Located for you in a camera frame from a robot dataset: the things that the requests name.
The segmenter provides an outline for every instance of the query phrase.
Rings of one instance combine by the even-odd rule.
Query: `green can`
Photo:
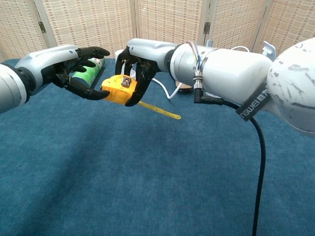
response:
[[[105,63],[105,58],[97,59],[97,58],[91,58],[89,61],[93,62],[95,64],[94,67],[88,67],[84,66],[86,68],[86,72],[75,72],[72,75],[72,78],[85,84],[87,87],[91,87],[95,78],[97,77],[99,71],[101,70],[102,66]]]

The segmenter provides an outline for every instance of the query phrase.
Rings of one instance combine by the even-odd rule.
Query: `robotic arm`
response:
[[[297,131],[315,135],[315,38],[290,47],[274,62],[256,53],[204,46],[197,46],[197,50],[199,70],[189,44],[130,40],[118,56],[116,74],[124,62],[127,75],[137,64],[137,95],[132,96],[131,105],[141,99],[155,73],[164,71],[195,90],[240,105],[237,112],[245,120],[265,110]]]
[[[89,58],[103,58],[109,52],[99,47],[64,45],[28,54],[15,67],[0,64],[0,114],[28,102],[49,83],[86,99],[100,100],[108,91],[96,91],[71,80],[70,72],[85,72],[95,66]]]

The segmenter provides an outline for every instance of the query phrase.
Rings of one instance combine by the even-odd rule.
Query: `yellow tape measure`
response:
[[[136,84],[137,81],[130,76],[114,75],[102,82],[101,90],[107,90],[110,92],[110,94],[105,98],[105,100],[124,105],[131,98],[132,93],[135,90]],[[147,104],[145,102],[140,101],[138,102],[138,104],[140,106],[158,112],[167,117],[181,119],[180,115],[167,112],[159,107]]]

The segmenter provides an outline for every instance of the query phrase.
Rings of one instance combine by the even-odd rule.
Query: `teal carpet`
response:
[[[96,87],[113,73],[109,59]],[[192,94],[168,101],[155,83],[143,101],[182,119],[54,85],[0,115],[0,235],[251,235],[252,124]],[[315,235],[315,139],[271,114],[256,119],[267,148],[257,235]]]

